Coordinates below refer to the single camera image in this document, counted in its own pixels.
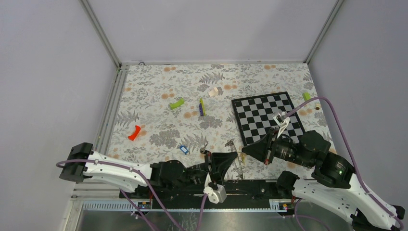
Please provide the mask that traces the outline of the yellow key tag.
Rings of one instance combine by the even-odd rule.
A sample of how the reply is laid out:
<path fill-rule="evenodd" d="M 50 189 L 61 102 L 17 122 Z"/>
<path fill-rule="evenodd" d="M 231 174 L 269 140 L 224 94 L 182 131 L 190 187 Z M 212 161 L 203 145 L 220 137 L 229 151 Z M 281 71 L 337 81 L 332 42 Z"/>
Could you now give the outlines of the yellow key tag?
<path fill-rule="evenodd" d="M 245 165 L 245 158 L 246 158 L 246 154 L 241 153 L 240 154 L 240 159 L 241 159 L 241 161 L 243 162 L 244 165 Z"/>

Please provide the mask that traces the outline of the large silver keyring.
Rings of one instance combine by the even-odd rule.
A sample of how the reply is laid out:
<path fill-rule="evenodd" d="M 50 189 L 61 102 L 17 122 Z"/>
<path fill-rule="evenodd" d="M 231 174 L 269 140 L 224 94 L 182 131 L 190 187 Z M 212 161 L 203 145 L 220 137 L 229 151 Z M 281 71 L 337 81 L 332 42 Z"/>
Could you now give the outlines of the large silver keyring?
<path fill-rule="evenodd" d="M 227 179 L 229 180 L 244 180 L 243 172 L 243 158 L 242 153 L 237 150 L 234 138 L 226 142 L 225 147 L 229 152 L 236 152 L 235 159 L 233 160 L 231 167 L 227 171 Z"/>

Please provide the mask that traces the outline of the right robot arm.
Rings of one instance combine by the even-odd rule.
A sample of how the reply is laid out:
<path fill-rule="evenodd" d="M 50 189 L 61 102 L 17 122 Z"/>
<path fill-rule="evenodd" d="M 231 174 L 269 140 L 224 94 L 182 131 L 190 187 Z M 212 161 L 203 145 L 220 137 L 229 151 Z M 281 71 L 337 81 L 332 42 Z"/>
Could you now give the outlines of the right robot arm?
<path fill-rule="evenodd" d="M 303 167 L 313 168 L 312 180 L 283 171 L 276 192 L 282 198 L 295 197 L 313 202 L 352 225 L 355 231 L 398 231 L 405 209 L 379 199 L 361 183 L 355 168 L 342 156 L 329 151 L 331 144 L 316 131 L 304 133 L 298 143 L 272 130 L 261 140 L 242 151 L 263 162 L 279 158 Z"/>

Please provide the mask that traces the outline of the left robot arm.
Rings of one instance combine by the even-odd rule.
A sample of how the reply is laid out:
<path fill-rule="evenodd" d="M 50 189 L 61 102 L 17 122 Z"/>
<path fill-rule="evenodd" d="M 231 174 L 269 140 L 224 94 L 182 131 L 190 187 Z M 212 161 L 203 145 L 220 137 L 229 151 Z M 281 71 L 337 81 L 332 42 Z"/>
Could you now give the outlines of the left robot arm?
<path fill-rule="evenodd" d="M 59 163 L 59 178 L 75 183 L 84 179 L 116 186 L 125 192 L 143 198 L 149 185 L 156 191 L 182 190 L 190 186 L 204 186 L 207 178 L 223 184 L 237 152 L 212 153 L 204 150 L 204 162 L 186 167 L 179 160 L 158 163 L 132 163 L 117 160 L 93 150 L 91 143 L 81 143 L 71 148 L 67 161 Z"/>

